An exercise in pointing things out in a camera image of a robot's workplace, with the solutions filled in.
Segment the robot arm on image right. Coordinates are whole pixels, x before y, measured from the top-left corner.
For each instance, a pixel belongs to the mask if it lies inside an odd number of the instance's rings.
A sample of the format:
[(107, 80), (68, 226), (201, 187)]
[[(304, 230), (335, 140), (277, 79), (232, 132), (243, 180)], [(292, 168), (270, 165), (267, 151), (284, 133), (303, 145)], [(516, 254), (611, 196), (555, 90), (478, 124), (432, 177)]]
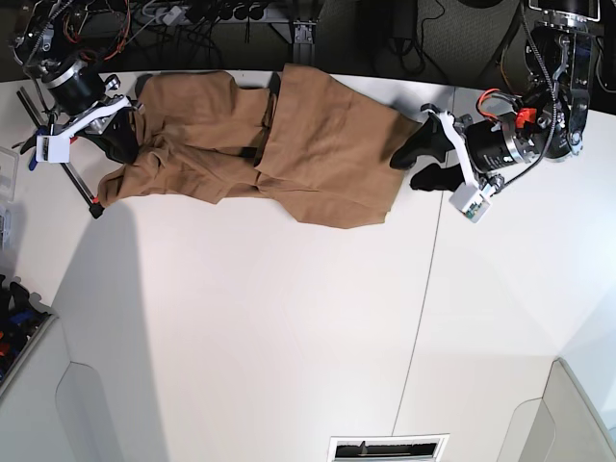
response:
[(480, 121), (423, 105), (426, 122), (393, 154), (390, 167), (407, 170), (430, 156), (436, 164), (413, 177), (412, 189), (469, 186), (490, 197), (512, 185), (501, 175), (506, 167), (524, 166), (514, 177), (520, 180), (542, 161), (578, 155), (595, 75), (591, 65), (601, 56), (589, 25), (600, 12), (596, 1), (520, 2), (490, 65), (503, 67), (513, 38), (524, 32), (526, 91), (485, 90), (475, 102)]

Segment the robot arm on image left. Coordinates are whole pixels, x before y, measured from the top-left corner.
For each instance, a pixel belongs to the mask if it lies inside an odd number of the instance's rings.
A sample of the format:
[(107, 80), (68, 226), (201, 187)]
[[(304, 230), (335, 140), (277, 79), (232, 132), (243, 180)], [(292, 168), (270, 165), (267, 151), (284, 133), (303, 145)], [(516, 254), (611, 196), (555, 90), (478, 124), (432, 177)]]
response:
[[(83, 37), (83, 27), (102, 13), (118, 20), (111, 40), (101, 46)], [(66, 164), (76, 138), (97, 145), (108, 159), (132, 164), (139, 144), (131, 112), (139, 104), (120, 93), (119, 78), (100, 75), (101, 67), (119, 55), (132, 29), (128, 1), (25, 1), (15, 21), (10, 48), (37, 91), (45, 116), (35, 133), (18, 144), (38, 163)]]

